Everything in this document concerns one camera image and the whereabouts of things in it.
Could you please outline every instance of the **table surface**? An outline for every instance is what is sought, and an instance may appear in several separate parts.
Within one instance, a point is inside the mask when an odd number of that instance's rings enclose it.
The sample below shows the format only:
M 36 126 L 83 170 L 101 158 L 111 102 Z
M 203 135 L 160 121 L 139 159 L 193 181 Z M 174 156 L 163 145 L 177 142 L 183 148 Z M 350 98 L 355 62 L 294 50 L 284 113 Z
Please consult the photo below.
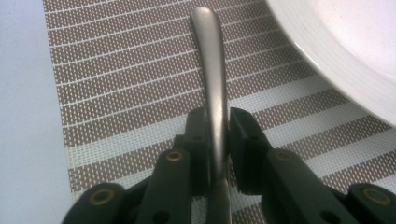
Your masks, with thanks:
M 204 104 L 189 24 L 198 6 L 222 22 L 229 106 L 325 184 L 396 192 L 396 130 L 319 76 L 263 1 L 3 1 L 1 223 L 59 223 L 90 186 L 150 175 Z M 233 175 L 232 186 L 233 222 L 262 222 L 260 197 L 238 194 Z M 205 199 L 192 222 L 205 222 Z

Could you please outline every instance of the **metal handle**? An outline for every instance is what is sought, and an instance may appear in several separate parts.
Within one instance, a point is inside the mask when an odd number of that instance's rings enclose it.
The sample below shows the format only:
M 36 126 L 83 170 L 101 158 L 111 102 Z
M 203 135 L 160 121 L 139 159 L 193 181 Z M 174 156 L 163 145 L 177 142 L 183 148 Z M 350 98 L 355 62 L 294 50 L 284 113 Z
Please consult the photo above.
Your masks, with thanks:
M 228 184 L 229 151 L 227 148 L 227 100 L 224 48 L 219 18 L 207 7 L 191 13 L 204 73 L 206 115 L 209 124 L 211 150 L 210 190 L 206 223 L 231 223 Z

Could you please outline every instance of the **white table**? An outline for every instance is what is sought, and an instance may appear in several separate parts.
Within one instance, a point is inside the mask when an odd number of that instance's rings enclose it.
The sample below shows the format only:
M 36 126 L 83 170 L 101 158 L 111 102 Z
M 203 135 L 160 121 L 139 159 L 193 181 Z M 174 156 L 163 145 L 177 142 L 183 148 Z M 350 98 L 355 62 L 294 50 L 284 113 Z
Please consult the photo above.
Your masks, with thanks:
M 72 205 L 42 4 L 0 2 L 0 223 L 61 223 Z

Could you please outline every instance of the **mesh placemat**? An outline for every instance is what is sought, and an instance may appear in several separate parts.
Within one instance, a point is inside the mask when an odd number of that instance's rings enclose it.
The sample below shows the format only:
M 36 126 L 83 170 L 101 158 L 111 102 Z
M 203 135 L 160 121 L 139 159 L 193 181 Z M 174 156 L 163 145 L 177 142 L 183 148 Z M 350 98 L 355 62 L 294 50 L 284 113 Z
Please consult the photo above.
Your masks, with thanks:
M 322 181 L 345 191 L 372 182 L 396 192 L 396 130 L 333 89 L 303 60 L 263 1 L 44 0 L 50 52 L 75 199 L 100 182 L 126 188 L 202 106 L 189 16 L 222 22 L 229 106 L 252 112 L 274 147 L 299 153 Z M 236 192 L 234 223 L 263 223 L 258 202 Z M 192 205 L 205 222 L 205 199 Z

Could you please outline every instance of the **black plastic part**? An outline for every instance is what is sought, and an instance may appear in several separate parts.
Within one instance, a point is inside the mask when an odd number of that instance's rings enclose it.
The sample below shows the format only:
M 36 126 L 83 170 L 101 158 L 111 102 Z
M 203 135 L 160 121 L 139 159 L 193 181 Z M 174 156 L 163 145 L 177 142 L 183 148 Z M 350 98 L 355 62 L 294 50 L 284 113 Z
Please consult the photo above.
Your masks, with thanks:
M 148 177 L 126 190 L 124 206 L 128 210 L 128 215 L 123 223 L 135 223 L 150 179 L 151 177 Z
M 123 207 L 125 190 L 104 183 L 88 189 L 69 210 L 63 224 L 116 224 L 127 216 Z
M 287 216 L 290 223 L 359 223 L 297 154 L 284 149 L 270 150 L 262 166 L 272 193 L 285 211 L 274 216 Z
M 396 196 L 379 186 L 352 185 L 346 196 L 345 205 L 360 223 L 396 223 Z
M 140 205 L 136 223 L 191 223 L 191 160 L 182 149 L 160 155 Z
M 271 144 L 260 125 L 247 111 L 231 108 L 230 154 L 240 191 L 247 195 L 262 194 L 262 161 Z
M 184 148 L 184 135 L 177 134 L 175 136 L 174 145 L 172 149 Z
M 290 224 L 289 217 L 286 216 L 286 210 L 282 202 L 276 197 L 275 191 L 271 186 L 264 185 L 262 195 L 262 211 L 268 224 Z
M 208 125 L 205 121 L 205 110 L 202 107 L 193 109 L 187 116 L 186 130 L 182 137 L 183 149 L 191 155 L 192 195 L 203 196 L 209 186 L 208 170 Z M 177 140 L 174 148 L 180 145 Z
M 333 189 L 330 187 L 327 187 L 327 188 L 330 190 L 332 195 L 334 195 L 334 197 L 337 198 L 338 201 L 340 201 L 341 204 L 345 204 L 346 198 L 347 198 L 347 196 L 345 194 L 341 193 L 340 191 L 338 191 L 336 189 Z

